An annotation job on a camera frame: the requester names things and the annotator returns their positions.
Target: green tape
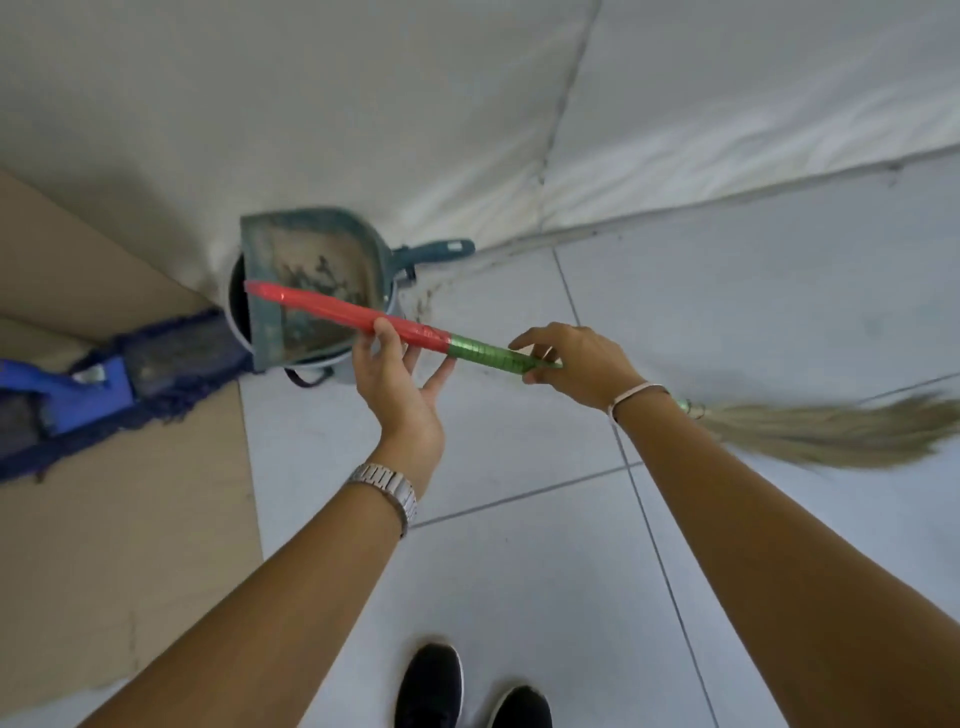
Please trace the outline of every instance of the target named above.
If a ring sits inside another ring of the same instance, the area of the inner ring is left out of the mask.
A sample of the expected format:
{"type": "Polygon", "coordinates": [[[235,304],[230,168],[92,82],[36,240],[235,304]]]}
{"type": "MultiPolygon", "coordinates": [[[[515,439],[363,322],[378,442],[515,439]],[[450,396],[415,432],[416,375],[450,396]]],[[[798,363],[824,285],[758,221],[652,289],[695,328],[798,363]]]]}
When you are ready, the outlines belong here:
{"type": "Polygon", "coordinates": [[[560,367],[560,364],[555,362],[535,359],[525,353],[511,352],[509,349],[467,339],[466,336],[458,336],[455,333],[450,335],[450,348],[447,354],[515,375],[522,375],[536,367],[560,367]]]}

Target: straw bristles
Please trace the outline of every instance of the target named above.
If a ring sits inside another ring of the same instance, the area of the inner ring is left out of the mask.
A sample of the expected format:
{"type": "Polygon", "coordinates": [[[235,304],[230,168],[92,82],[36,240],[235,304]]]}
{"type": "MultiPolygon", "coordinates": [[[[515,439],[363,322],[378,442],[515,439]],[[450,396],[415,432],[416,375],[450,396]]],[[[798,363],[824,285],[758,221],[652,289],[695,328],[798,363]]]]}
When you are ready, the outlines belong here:
{"type": "Polygon", "coordinates": [[[880,407],[687,407],[721,442],[798,465],[883,469],[960,432],[960,400],[918,395],[880,407]]]}

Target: silver bracelet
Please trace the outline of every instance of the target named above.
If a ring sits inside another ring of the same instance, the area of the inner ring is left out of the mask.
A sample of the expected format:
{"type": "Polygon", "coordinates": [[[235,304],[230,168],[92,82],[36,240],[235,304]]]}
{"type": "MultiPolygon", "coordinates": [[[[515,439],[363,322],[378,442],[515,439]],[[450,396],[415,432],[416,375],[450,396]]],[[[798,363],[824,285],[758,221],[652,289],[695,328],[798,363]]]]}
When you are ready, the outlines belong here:
{"type": "Polygon", "coordinates": [[[400,516],[402,526],[400,538],[407,535],[410,524],[417,517],[417,494],[414,493],[414,487],[407,480],[406,475],[395,473],[390,468],[376,463],[364,463],[350,474],[347,483],[372,485],[383,493],[400,516]]]}
{"type": "Polygon", "coordinates": [[[650,389],[651,387],[657,387],[658,389],[663,390],[663,391],[666,392],[667,394],[670,394],[670,390],[668,390],[668,389],[667,389],[666,387],[664,387],[662,384],[656,384],[656,383],[654,383],[654,382],[652,382],[652,381],[645,381],[645,382],[643,382],[642,384],[638,384],[636,387],[634,387],[634,388],[632,388],[632,389],[628,389],[628,390],[627,390],[626,392],[624,392],[622,395],[619,395],[619,396],[617,396],[617,397],[614,397],[614,398],[613,398],[613,404],[611,404],[609,407],[607,407],[607,417],[610,418],[610,423],[611,423],[611,425],[613,425],[614,427],[616,427],[616,426],[618,425],[618,422],[616,421],[616,418],[613,416],[613,409],[614,409],[618,404],[620,404],[620,403],[621,403],[622,401],[624,401],[624,400],[628,400],[628,399],[629,399],[630,397],[632,397],[633,395],[639,394],[639,393],[642,392],[644,389],[650,389]]]}

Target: shoe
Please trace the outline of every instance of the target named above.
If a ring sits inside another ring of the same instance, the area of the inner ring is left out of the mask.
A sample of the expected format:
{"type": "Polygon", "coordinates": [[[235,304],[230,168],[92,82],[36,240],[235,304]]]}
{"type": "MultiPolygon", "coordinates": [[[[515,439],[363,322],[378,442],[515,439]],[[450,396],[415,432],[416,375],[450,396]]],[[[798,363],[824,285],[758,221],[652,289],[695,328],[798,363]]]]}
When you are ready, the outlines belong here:
{"type": "Polygon", "coordinates": [[[454,728],[464,707],[464,667],[449,644],[427,644],[396,694],[394,728],[454,728]]]}
{"type": "Polygon", "coordinates": [[[513,688],[493,709],[488,728],[553,728],[550,705],[529,685],[513,688]]]}

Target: wristwatch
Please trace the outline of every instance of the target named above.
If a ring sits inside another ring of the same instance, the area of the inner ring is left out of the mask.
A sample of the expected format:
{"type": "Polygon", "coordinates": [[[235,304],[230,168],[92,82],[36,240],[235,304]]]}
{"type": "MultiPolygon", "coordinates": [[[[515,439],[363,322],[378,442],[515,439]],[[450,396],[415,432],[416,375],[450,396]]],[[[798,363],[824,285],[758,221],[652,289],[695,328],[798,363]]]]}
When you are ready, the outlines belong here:
{"type": "Polygon", "coordinates": [[[400,538],[407,535],[407,529],[417,517],[417,495],[406,475],[395,473],[382,465],[364,463],[350,474],[347,483],[365,483],[381,491],[400,516],[400,538]]]}

